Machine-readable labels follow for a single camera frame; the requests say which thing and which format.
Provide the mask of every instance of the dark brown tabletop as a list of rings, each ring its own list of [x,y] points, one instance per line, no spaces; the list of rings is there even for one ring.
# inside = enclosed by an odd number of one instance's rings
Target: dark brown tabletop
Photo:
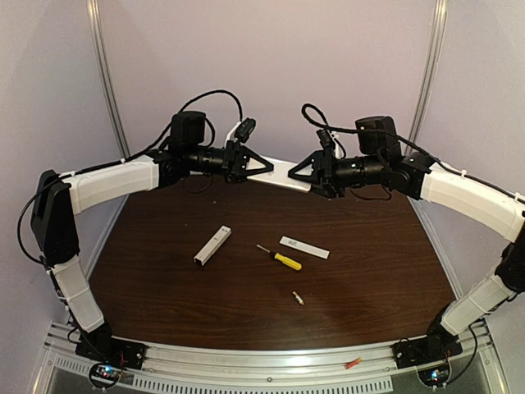
[[[207,180],[192,177],[197,190]],[[360,190],[383,195],[377,188]],[[193,256],[222,225],[204,267]],[[282,236],[328,260],[279,245]],[[256,248],[297,260],[300,272]],[[117,336],[179,346],[297,350],[424,334],[453,294],[407,198],[323,199],[218,177],[130,196],[91,287]],[[292,296],[297,291],[301,306]]]

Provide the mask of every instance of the white rectangular strip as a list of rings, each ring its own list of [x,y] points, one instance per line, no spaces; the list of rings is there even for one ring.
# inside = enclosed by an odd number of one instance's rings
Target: white rectangular strip
[[[311,246],[301,241],[292,240],[287,236],[283,236],[279,243],[281,245],[289,246],[290,248],[300,250],[304,253],[313,254],[314,256],[320,257],[321,259],[328,259],[328,255],[330,254],[328,250],[317,248],[316,246]]]
[[[202,266],[213,256],[215,252],[221,247],[221,245],[228,239],[231,234],[231,229],[226,226],[219,228],[219,231],[215,233],[210,241],[197,253],[194,257],[195,263]]]

